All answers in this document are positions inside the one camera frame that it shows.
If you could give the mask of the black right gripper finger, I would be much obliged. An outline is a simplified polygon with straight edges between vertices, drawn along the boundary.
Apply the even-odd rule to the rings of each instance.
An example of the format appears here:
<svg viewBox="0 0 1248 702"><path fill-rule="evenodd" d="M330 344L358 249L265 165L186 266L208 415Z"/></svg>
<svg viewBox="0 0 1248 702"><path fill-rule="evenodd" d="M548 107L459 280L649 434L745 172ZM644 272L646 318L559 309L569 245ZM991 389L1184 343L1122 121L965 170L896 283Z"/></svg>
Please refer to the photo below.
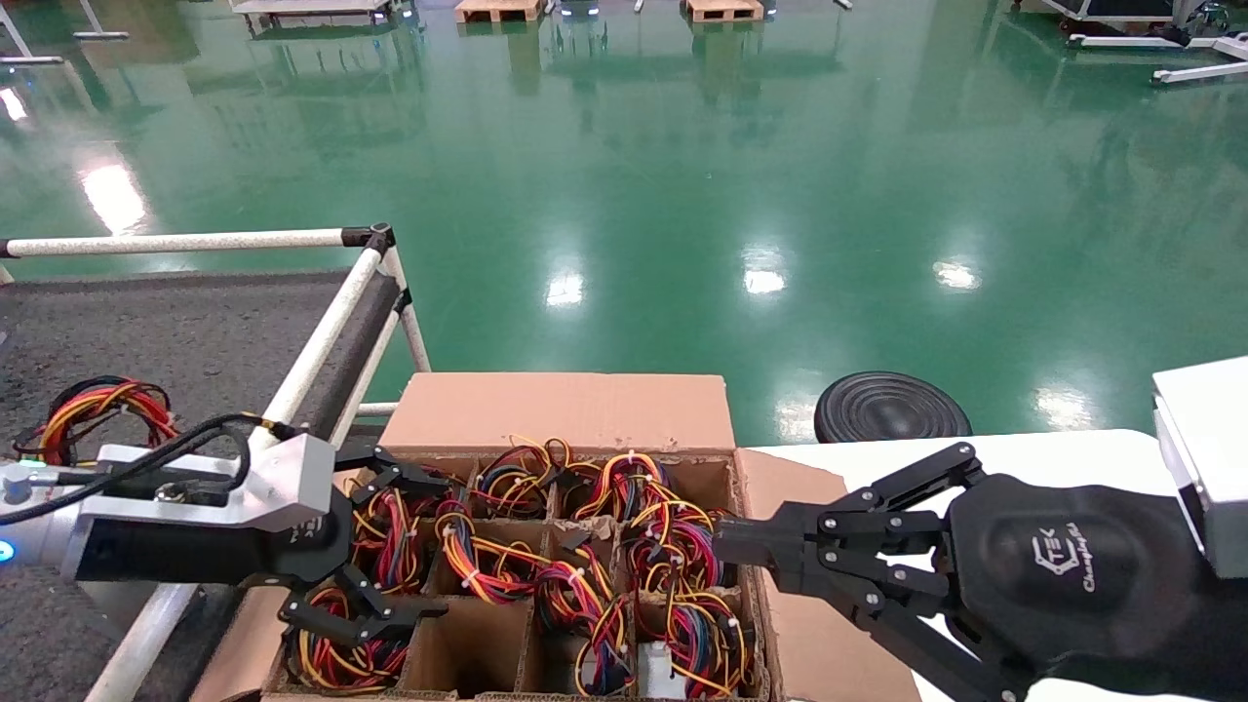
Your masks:
<svg viewBox="0 0 1248 702"><path fill-rule="evenodd" d="M766 520L723 517L718 550L930 550L945 530L932 512L909 508L948 488L972 488L983 465L970 443L936 450L829 505L785 501Z"/></svg>

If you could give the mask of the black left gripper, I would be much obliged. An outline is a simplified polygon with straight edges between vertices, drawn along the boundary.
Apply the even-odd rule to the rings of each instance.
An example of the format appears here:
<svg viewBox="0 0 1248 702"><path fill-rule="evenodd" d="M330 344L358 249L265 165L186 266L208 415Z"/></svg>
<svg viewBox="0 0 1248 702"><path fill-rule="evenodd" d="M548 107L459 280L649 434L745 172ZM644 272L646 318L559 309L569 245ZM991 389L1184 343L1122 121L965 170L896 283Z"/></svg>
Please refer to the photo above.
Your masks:
<svg viewBox="0 0 1248 702"><path fill-rule="evenodd" d="M337 472L364 468L371 477L349 488L349 498L331 488L329 513L278 532L96 520L74 578L236 587L275 580L290 585L278 620L295 631L351 648L409 640L423 620L449 613L449 605L383 595L356 565L347 565L352 505L363 507L387 488L441 497L453 483L423 465L394 458L382 446L339 448Z"/></svg>

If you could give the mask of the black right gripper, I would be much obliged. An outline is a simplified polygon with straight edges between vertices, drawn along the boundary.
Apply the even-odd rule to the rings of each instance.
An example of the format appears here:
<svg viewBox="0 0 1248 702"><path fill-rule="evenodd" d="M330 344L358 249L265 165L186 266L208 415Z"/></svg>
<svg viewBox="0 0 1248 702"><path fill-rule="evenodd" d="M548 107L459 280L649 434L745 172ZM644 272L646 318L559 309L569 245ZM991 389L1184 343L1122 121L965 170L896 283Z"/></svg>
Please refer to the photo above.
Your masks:
<svg viewBox="0 0 1248 702"><path fill-rule="evenodd" d="M926 623L950 595L930 570L839 548L718 548L718 560L829 605L948 700L1025 701L1041 680L1246 698L1246 581L1214 573L1177 498L992 475L946 517L948 628L980 660Z"/></svg>

